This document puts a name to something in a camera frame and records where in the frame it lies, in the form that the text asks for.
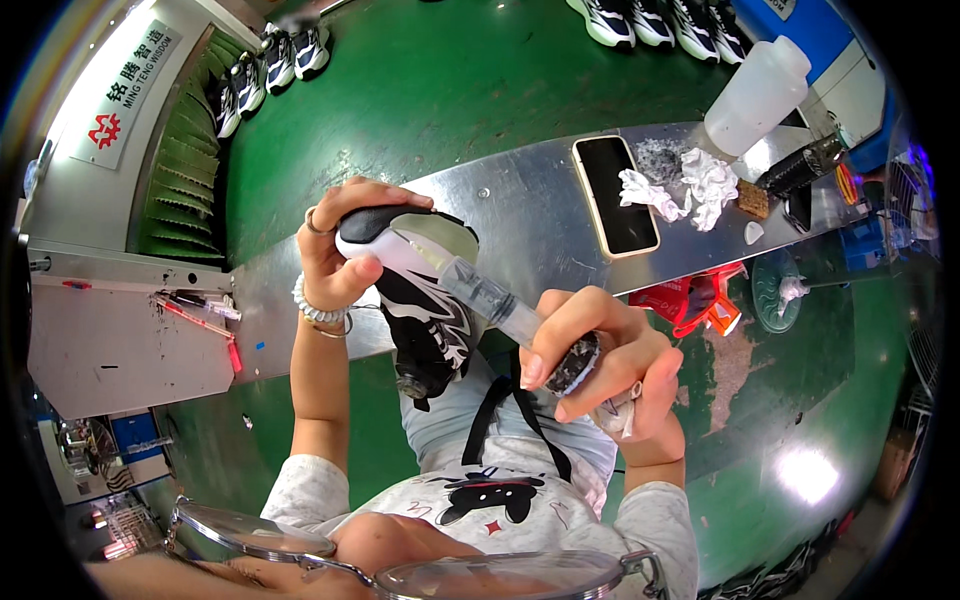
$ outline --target black phone screen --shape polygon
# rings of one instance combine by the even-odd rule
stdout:
[[[655,248],[657,231],[650,209],[640,204],[620,205],[623,182],[619,173],[634,168],[627,144],[619,137],[599,137],[575,145],[611,254]]]

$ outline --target sign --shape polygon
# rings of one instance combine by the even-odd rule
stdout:
[[[154,20],[133,46],[114,77],[100,90],[78,127],[86,128],[86,138],[77,145],[72,157],[108,169],[116,169],[127,138],[133,131],[136,114],[154,84],[157,74],[180,42],[180,34]]]
[[[767,6],[774,10],[781,21],[785,21],[788,16],[793,14],[797,8],[797,0],[763,0]]]

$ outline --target sneaker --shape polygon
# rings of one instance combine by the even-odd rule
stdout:
[[[263,103],[267,90],[263,87],[263,69],[260,61],[249,52],[240,55],[237,63],[230,68],[233,90],[237,95],[237,105],[241,115],[251,112]]]
[[[630,15],[636,37],[645,44],[659,46],[663,43],[674,45],[673,32],[663,22],[660,15],[659,0],[634,0],[634,10]]]
[[[690,56],[700,60],[720,61],[710,38],[710,19],[704,0],[669,0],[670,20],[677,40]]]
[[[383,263],[376,290],[396,344],[396,385],[417,408],[429,411],[427,399],[467,373],[484,324],[438,285],[437,270],[408,240],[470,262],[479,251],[476,233],[462,221],[413,206],[350,212],[340,221],[336,245],[347,258],[372,253]]]
[[[233,90],[233,82],[229,74],[225,73],[213,94],[207,95],[207,101],[214,108],[214,119],[217,128],[217,137],[230,137],[240,124],[240,113],[237,112],[237,95]]]
[[[584,16],[587,33],[601,44],[624,49],[636,46],[634,30],[616,0],[566,0],[566,4]]]
[[[273,23],[264,30],[263,59],[267,63],[267,93],[273,94],[294,80],[294,54],[290,34]]]
[[[733,34],[736,31],[736,11],[730,0],[709,0],[707,11],[713,45],[720,52],[720,58],[730,64],[743,62],[747,55],[740,39]]]
[[[297,79],[303,79],[308,71],[318,71],[330,60],[330,51],[326,42],[330,39],[330,30],[314,25],[294,34],[294,72]]]

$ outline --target bracelet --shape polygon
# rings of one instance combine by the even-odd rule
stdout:
[[[303,296],[303,281],[303,273],[300,273],[300,276],[297,277],[297,283],[294,285],[292,294],[294,295],[294,303],[297,305],[297,308],[300,310],[300,312],[303,313],[303,319],[305,321],[310,324],[316,322],[337,323],[348,315],[350,312],[349,306],[344,306],[343,308],[338,308],[336,310],[321,310],[311,306],[310,302],[306,301],[306,298]]]

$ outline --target printed graphic on shirt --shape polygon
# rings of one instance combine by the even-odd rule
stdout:
[[[440,513],[437,524],[450,525],[470,511],[496,506],[505,507],[510,522],[522,523],[530,514],[531,500],[537,495],[537,488],[543,485],[543,480],[536,477],[494,479],[497,471],[497,467],[487,467],[480,472],[466,473],[464,479],[437,477],[427,482],[449,481],[444,488],[453,490],[448,497],[452,506]]]

